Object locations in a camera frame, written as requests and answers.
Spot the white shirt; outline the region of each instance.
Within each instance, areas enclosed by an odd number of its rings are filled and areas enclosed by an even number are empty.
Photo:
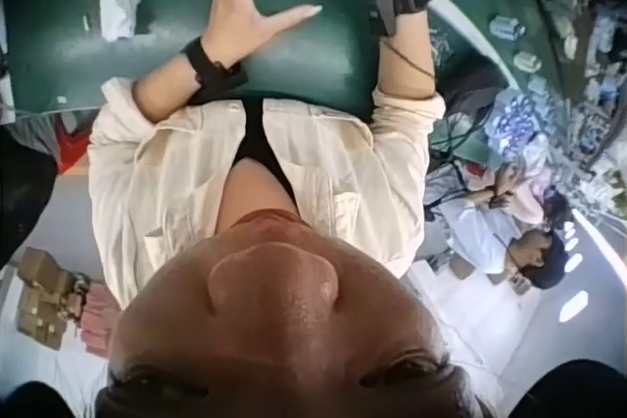
[[[512,239],[521,237],[520,230],[513,218],[502,210],[454,197],[454,192],[459,190],[462,186],[453,166],[444,165],[429,174],[424,203],[428,205],[444,196],[444,203],[435,208],[434,213],[436,221],[440,216],[446,219],[451,249],[486,274],[502,273],[507,246]]]
[[[187,107],[151,124],[131,82],[103,85],[93,126],[89,193],[105,279],[126,307],[155,272],[215,234],[226,176],[245,134],[241,102]],[[440,97],[395,99],[375,91],[368,127],[290,100],[264,100],[264,129],[303,220],[372,256],[395,276],[423,238],[427,136]]]

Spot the light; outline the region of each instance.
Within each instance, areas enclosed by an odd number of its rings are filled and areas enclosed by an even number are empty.
[[[564,247],[566,249],[567,252],[570,252],[572,249],[574,249],[577,244],[579,243],[579,239],[578,238],[574,238],[574,239],[570,239],[568,242],[566,242],[566,246]]]
[[[573,255],[569,261],[566,262],[566,265],[564,266],[564,272],[565,273],[570,273],[571,271],[573,271],[577,266],[579,266],[579,263],[581,263],[584,260],[584,258],[581,256],[581,254],[575,254]]]
[[[559,312],[559,323],[566,323],[588,305],[588,293],[579,291],[570,301],[565,303]]]

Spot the brown box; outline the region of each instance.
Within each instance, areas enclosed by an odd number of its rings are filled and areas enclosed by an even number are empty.
[[[18,331],[34,338],[37,331],[37,320],[35,315],[20,312],[18,314]]]
[[[20,304],[18,309],[20,312],[36,315],[37,308],[39,307],[39,299],[39,291],[32,289],[29,286],[24,286],[22,288],[22,294],[20,295]]]
[[[68,329],[68,322],[61,318],[56,318],[52,322],[48,323],[47,328],[48,333],[46,337],[51,335],[61,335],[63,337],[63,334],[66,333],[66,330]]]
[[[37,317],[46,324],[56,322],[60,318],[59,312],[58,307],[48,302],[40,301],[37,306]]]
[[[54,294],[61,271],[48,252],[31,247],[26,248],[18,265],[18,277],[27,286],[41,288],[48,294]]]
[[[37,329],[35,330],[35,335],[34,335],[34,339],[36,342],[42,344],[43,346],[46,346],[46,335],[48,334],[48,329],[46,328],[45,325],[43,326],[37,326]]]
[[[61,349],[62,341],[63,341],[63,333],[48,332],[48,335],[46,335],[46,347],[51,348],[54,351],[58,351],[59,349]]]
[[[59,277],[57,278],[57,285],[52,294],[42,292],[41,298],[48,303],[53,303],[54,305],[61,305],[61,299],[72,290],[72,286],[74,284],[73,275],[64,269],[62,269],[59,273]]]

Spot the green workbench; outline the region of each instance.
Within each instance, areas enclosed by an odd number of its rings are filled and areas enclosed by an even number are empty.
[[[102,82],[115,75],[139,77],[165,62],[203,30],[210,2],[142,0],[137,36],[106,43],[100,36],[99,0],[5,0],[16,107],[46,113],[100,106]],[[368,31],[368,0],[256,2],[266,14],[300,3],[319,3],[324,11],[250,58],[250,82],[234,93],[296,97],[368,118],[378,58],[377,41]],[[517,48],[490,37],[488,22],[496,14],[519,17],[529,31],[520,45],[540,56],[543,74],[557,81],[555,57],[535,0],[454,2],[486,33],[506,63]],[[83,28],[83,16],[89,18],[89,31]],[[474,54],[450,25],[437,18],[431,22],[452,45],[447,64]],[[446,73],[447,64],[439,73]],[[526,74],[514,74],[526,83]]]

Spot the white paper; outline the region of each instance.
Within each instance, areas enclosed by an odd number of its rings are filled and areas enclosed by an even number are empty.
[[[137,26],[137,6],[141,0],[100,0],[100,27],[107,41],[130,38]]]

